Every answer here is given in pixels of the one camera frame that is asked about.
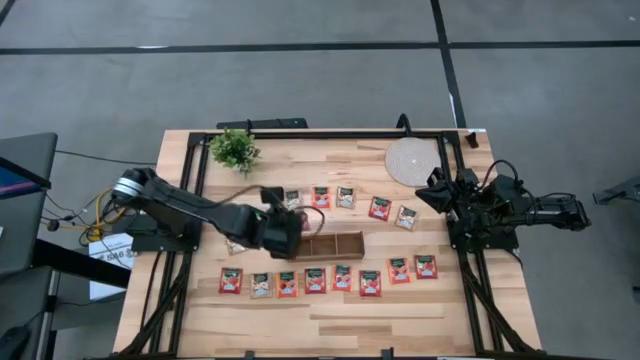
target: wooden tray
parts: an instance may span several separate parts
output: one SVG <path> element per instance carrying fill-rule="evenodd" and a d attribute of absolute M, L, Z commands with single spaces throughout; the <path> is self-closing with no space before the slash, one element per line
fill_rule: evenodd
<path fill-rule="evenodd" d="M 356 233 L 304 235 L 291 261 L 358 260 L 364 257 L 364 236 Z"/>

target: potted plant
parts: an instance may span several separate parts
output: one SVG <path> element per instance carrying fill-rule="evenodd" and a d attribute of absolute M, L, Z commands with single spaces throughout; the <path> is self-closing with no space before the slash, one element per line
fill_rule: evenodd
<path fill-rule="evenodd" d="M 224 133 L 209 142 L 209 151 L 215 161 L 228 168 L 237 168 L 246 177 L 260 157 L 260 149 L 253 140 L 254 136 L 245 130 L 225 128 Z"/>

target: computer screen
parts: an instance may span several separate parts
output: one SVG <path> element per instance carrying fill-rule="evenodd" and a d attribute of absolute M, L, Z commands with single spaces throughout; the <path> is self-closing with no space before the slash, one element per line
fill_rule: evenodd
<path fill-rule="evenodd" d="M 0 199 L 31 194 L 49 187 L 48 181 L 0 158 Z"/>

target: white paper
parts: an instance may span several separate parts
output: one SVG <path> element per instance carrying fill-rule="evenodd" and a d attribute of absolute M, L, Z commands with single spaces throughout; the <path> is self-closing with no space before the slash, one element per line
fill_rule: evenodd
<path fill-rule="evenodd" d="M 110 264 L 133 268 L 135 256 L 131 251 L 133 238 L 125 233 L 105 237 L 102 241 L 89 243 L 89 256 L 94 259 L 106 261 Z M 89 282 L 89 299 L 91 301 L 121 293 L 126 289 L 117 286 L 105 285 L 96 281 Z"/>

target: seasoning packet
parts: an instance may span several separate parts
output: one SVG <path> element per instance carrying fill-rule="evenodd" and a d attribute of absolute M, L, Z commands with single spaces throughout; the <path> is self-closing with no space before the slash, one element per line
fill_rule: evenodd
<path fill-rule="evenodd" d="M 353 274 L 349 265 L 333 266 L 333 287 L 334 291 L 351 292 Z"/>
<path fill-rule="evenodd" d="M 360 271 L 360 296 L 381 296 L 380 271 Z"/>
<path fill-rule="evenodd" d="M 353 189 L 343 188 L 338 186 L 338 198 L 336 200 L 336 206 L 344 207 L 347 209 L 355 209 L 356 207 L 356 193 Z"/>
<path fill-rule="evenodd" d="M 284 193 L 284 204 L 289 210 L 302 206 L 300 191 L 291 190 Z"/>
<path fill-rule="evenodd" d="M 240 244 L 236 244 L 229 239 L 225 239 L 225 240 L 227 240 L 227 250 L 229 250 L 229 255 L 237 255 L 241 252 L 245 252 L 248 250 L 246 247 Z"/>
<path fill-rule="evenodd" d="M 409 271 L 409 259 L 394 258 L 387 260 L 389 270 L 389 282 L 391 284 L 402 284 L 411 282 L 411 271 Z"/>
<path fill-rule="evenodd" d="M 298 273 L 286 271 L 276 278 L 276 295 L 278 298 L 298 297 Z"/>
<path fill-rule="evenodd" d="M 273 296 L 271 273 L 251 274 L 251 298 L 264 299 Z"/>
<path fill-rule="evenodd" d="M 242 269 L 222 268 L 220 274 L 220 294 L 240 294 L 242 289 Z"/>
<path fill-rule="evenodd" d="M 304 270 L 305 294 L 326 294 L 327 273 L 325 268 L 313 268 Z"/>
<path fill-rule="evenodd" d="M 331 207 L 330 190 L 328 187 L 314 187 L 311 191 L 313 207 L 328 209 Z"/>
<path fill-rule="evenodd" d="M 438 278 L 435 255 L 416 255 L 414 259 L 416 261 L 416 277 L 418 279 Z"/>
<path fill-rule="evenodd" d="M 389 219 L 389 210 L 391 210 L 391 200 L 374 196 L 371 199 L 371 207 L 369 208 L 369 216 L 372 218 L 387 221 Z"/>
<path fill-rule="evenodd" d="M 416 211 L 400 206 L 400 210 L 398 210 L 398 218 L 396 219 L 396 226 L 413 231 L 413 227 L 416 225 L 417 220 L 418 213 Z"/>

